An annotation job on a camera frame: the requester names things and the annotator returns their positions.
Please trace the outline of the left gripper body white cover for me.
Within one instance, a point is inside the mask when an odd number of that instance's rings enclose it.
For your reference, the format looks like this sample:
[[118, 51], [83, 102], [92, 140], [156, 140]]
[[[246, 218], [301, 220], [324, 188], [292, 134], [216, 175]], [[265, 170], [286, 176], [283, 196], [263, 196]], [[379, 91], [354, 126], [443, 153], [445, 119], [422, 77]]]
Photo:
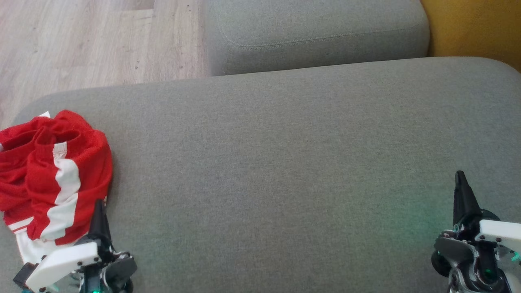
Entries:
[[129, 252], [117, 252], [110, 242], [89, 240], [58, 249], [31, 265], [24, 289], [47, 293], [67, 275], [76, 275], [80, 293], [132, 293], [137, 268]]

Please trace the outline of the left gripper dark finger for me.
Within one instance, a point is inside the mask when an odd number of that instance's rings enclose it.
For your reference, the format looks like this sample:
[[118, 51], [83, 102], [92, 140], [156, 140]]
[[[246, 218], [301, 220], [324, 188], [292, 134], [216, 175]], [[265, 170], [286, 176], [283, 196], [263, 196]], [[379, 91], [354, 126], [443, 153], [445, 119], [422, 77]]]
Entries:
[[99, 241], [103, 250], [112, 248], [112, 236], [109, 228], [109, 221], [106, 214], [105, 202], [97, 199], [94, 206], [94, 213], [91, 218], [88, 238]]

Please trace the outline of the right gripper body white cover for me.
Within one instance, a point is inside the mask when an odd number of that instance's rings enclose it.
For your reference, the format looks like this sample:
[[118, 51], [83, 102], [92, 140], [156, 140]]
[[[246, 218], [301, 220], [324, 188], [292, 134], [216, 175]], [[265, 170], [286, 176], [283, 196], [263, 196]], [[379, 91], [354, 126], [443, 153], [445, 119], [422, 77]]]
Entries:
[[520, 224], [475, 217], [442, 231], [432, 267], [448, 279], [448, 293], [519, 293], [520, 279], [500, 267], [502, 249], [520, 262]]

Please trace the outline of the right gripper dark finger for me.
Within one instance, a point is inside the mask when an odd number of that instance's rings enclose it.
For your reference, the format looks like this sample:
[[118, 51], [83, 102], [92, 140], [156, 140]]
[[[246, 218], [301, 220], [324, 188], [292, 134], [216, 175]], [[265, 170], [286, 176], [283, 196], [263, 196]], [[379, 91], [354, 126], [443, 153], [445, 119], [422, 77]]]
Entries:
[[472, 223], [482, 215], [482, 210], [465, 173], [457, 171], [453, 197], [453, 225], [470, 228]]

